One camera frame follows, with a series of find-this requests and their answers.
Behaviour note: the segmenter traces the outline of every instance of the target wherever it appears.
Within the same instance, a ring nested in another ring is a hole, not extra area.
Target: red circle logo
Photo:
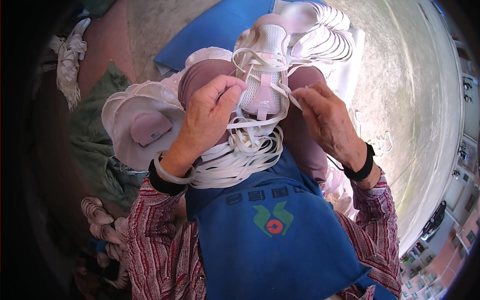
[[[270,220],[267,223],[267,230],[272,234],[280,233],[282,232],[282,229],[283,229],[282,222],[278,220]]]

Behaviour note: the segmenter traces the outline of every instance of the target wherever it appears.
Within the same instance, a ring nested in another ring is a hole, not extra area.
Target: green cloth
[[[132,83],[113,62],[88,96],[72,112],[69,150],[80,174],[100,199],[129,212],[146,173],[134,171],[115,157],[112,140],[102,124],[102,108],[113,93]]]
[[[80,2],[91,15],[103,16],[117,0],[81,0]]]

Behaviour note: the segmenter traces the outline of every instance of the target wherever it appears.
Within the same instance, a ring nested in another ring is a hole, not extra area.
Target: blue apron
[[[332,204],[286,148],[272,168],[234,187],[189,189],[185,199],[198,224],[209,299],[322,300],[375,284]]]

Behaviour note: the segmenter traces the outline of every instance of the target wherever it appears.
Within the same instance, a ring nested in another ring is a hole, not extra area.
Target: pink pants
[[[232,75],[235,66],[227,60],[203,60],[191,66],[179,84],[179,101],[188,105],[193,93],[209,83],[218,75]],[[310,85],[318,80],[325,82],[325,77],[315,67],[298,68],[289,78],[288,87],[295,90]],[[284,133],[283,144],[292,154],[299,169],[312,176],[318,183],[326,181],[327,156],[322,148],[310,137],[307,123],[302,112],[290,105],[287,117],[280,122]],[[228,132],[218,144],[228,140]]]

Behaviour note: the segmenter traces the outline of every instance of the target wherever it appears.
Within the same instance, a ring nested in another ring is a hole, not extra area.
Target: blue cloth
[[[387,290],[386,287],[368,277],[368,275],[364,275],[362,278],[360,278],[356,285],[361,291],[365,291],[369,286],[375,286],[375,293],[373,295],[374,300],[397,300],[397,297],[395,297],[391,291]]]
[[[370,271],[287,149],[274,167],[234,187],[190,189],[186,203],[209,299],[325,299]]]
[[[222,0],[185,26],[154,61],[181,71],[185,60],[199,49],[220,47],[233,51],[240,34],[258,18],[271,13],[274,4],[275,0]]]
[[[100,253],[107,253],[107,250],[105,249],[105,246],[107,245],[106,240],[97,240],[97,239],[89,239],[88,240],[88,246],[93,246],[95,248],[95,252]]]

